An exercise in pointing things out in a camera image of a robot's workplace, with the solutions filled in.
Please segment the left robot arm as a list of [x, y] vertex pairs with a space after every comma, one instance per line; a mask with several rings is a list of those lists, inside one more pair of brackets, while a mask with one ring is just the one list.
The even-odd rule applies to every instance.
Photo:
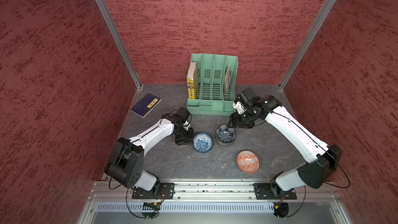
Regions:
[[192, 114], [184, 107], [176, 113], [166, 113], [149, 129], [132, 138], [119, 138], [105, 165], [104, 173], [126, 189], [137, 188], [150, 199], [161, 194], [160, 179], [145, 171], [144, 157], [160, 141], [175, 137], [177, 145], [192, 142], [194, 130], [190, 127]]

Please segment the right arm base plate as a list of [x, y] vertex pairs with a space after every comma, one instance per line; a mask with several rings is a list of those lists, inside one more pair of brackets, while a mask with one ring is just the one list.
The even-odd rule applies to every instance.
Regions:
[[277, 184], [255, 183], [254, 192], [257, 200], [296, 200], [294, 189], [283, 191]]

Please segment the blue white rim bowl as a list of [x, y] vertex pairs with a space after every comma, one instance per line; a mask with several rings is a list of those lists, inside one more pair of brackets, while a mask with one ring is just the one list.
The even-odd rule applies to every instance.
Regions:
[[212, 149], [213, 147], [212, 137], [204, 132], [198, 133], [193, 138], [194, 149]]

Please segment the white green triangle bowl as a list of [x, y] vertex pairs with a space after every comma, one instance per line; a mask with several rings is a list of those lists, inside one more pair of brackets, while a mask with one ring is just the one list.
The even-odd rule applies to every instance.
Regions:
[[222, 147], [229, 147], [234, 144], [234, 142], [225, 143], [225, 142], [221, 142], [221, 141], [216, 141], [216, 143]]

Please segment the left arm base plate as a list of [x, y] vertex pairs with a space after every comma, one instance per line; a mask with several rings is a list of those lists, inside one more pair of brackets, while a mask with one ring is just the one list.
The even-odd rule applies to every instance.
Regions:
[[140, 187], [135, 187], [132, 191], [132, 199], [140, 200], [167, 200], [174, 197], [174, 183], [155, 183], [154, 187], [150, 190], [144, 190]]

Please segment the orange patterned bowl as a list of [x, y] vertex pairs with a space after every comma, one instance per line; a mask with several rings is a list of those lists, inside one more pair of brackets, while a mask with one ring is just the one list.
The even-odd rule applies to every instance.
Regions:
[[251, 151], [244, 150], [237, 155], [237, 165], [246, 174], [254, 174], [259, 170], [260, 162], [258, 157]]

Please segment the dark flower pattern bowl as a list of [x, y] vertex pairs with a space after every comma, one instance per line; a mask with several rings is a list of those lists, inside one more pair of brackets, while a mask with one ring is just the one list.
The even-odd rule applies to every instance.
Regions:
[[221, 141], [225, 143], [235, 142], [236, 132], [234, 128], [229, 128], [227, 125], [223, 124], [216, 130], [216, 141]]

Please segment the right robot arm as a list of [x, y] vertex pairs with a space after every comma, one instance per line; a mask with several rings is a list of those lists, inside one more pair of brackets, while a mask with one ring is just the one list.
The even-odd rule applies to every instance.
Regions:
[[274, 96], [259, 97], [252, 91], [242, 92], [235, 98], [233, 108], [231, 127], [251, 129], [256, 126], [256, 120], [262, 119], [283, 134], [305, 160], [302, 166], [271, 179], [268, 187], [271, 198], [280, 199], [296, 187], [318, 189], [340, 166], [341, 149], [309, 132]]

